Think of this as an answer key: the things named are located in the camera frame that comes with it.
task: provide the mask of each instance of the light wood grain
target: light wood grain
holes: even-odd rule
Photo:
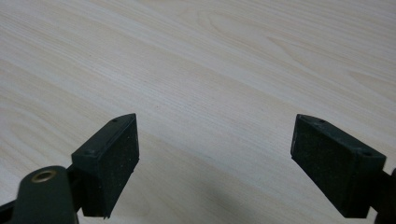
[[[136,113],[141,161],[110,220],[344,219],[290,158],[297,113],[396,167],[393,0],[1,1],[0,203]]]

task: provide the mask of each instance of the screw hole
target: screw hole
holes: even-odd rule
[[[42,171],[32,177],[32,182],[33,183],[45,182],[49,179],[52,179],[55,175],[56,175],[56,171],[54,170]]]
[[[373,156],[373,154],[371,152],[363,152],[364,156]]]
[[[84,154],[85,155],[92,155],[92,154],[94,154],[95,153],[95,150],[93,150],[93,149],[86,149],[85,151],[84,151]]]

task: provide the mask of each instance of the table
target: table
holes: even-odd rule
[[[109,220],[344,219],[290,158],[296,114],[396,167],[396,2],[0,2],[0,203],[136,113],[140,162]]]

